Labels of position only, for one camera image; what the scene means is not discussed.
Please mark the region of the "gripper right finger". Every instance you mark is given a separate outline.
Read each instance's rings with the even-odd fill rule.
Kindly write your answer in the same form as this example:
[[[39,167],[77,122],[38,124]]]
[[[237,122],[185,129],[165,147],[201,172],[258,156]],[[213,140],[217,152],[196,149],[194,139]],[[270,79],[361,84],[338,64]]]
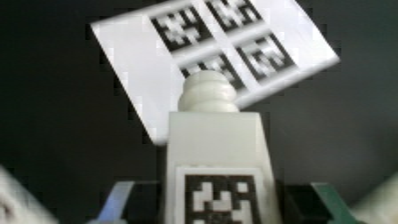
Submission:
[[[285,224],[359,224],[329,183],[285,186]]]

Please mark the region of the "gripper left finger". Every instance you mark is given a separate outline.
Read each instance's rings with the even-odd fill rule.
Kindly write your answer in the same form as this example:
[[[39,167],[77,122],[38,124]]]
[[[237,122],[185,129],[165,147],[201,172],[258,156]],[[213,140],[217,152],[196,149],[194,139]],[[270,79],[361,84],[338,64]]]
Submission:
[[[157,196],[157,181],[117,181],[100,214],[86,224],[155,224],[158,213]]]

